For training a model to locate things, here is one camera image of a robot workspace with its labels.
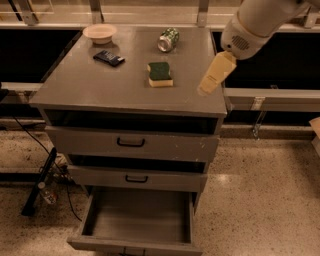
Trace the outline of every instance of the metal can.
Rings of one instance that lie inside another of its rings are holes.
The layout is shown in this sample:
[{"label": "metal can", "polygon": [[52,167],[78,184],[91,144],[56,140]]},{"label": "metal can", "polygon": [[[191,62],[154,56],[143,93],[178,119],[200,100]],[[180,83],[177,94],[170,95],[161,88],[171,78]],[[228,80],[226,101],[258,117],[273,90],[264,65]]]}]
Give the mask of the metal can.
[{"label": "metal can", "polygon": [[170,52],[179,41],[179,31],[176,28],[167,28],[158,40],[158,48],[162,52]]}]

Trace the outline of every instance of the green can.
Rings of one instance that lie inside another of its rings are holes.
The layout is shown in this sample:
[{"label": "green can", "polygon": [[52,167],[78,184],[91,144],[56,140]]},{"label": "green can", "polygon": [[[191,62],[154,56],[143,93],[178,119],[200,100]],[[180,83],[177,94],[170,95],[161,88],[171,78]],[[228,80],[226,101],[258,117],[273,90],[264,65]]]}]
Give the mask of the green can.
[{"label": "green can", "polygon": [[158,48],[162,52],[170,52],[179,41],[179,31],[176,28],[167,28],[158,40]]}]

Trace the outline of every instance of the bowl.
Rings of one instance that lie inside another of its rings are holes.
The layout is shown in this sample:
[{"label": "bowl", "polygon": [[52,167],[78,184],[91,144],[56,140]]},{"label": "bowl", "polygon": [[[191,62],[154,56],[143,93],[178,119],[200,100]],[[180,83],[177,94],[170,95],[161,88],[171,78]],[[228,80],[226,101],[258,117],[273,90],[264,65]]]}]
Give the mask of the bowl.
[{"label": "bowl", "polygon": [[94,24],[86,27],[82,33],[95,44],[107,44],[116,32],[117,28],[110,24]]}]

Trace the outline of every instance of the concrete floor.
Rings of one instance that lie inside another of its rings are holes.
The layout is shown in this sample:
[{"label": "concrete floor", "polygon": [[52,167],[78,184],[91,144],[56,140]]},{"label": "concrete floor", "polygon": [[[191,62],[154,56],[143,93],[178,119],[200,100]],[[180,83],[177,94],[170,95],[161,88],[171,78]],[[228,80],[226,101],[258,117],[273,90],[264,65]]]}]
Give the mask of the concrete floor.
[{"label": "concrete floor", "polygon": [[[33,134],[51,148],[43,132]],[[310,133],[261,131],[256,141],[249,128],[224,127],[222,136],[194,217],[194,244],[203,256],[320,255],[320,158]],[[46,160],[21,131],[1,131],[0,145],[2,172],[37,172]],[[31,188],[0,182],[0,255],[103,255],[67,244],[80,222],[65,185],[55,185],[56,205],[38,198],[35,215],[21,216]],[[71,186],[70,196],[81,216],[86,195]]]}]

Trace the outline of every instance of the closed drawer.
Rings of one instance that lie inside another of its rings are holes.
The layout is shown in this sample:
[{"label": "closed drawer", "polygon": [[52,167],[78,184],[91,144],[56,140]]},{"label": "closed drawer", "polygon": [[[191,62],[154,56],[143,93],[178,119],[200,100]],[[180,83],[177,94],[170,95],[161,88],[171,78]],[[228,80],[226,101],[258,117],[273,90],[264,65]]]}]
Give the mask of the closed drawer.
[{"label": "closed drawer", "polygon": [[217,136],[145,134],[48,126],[46,131],[57,150],[65,154],[145,159],[212,161]]},{"label": "closed drawer", "polygon": [[117,255],[200,256],[192,245],[192,221],[188,192],[96,188],[68,243]]},{"label": "closed drawer", "polygon": [[80,185],[202,192],[206,174],[128,170],[69,165],[72,179]]}]

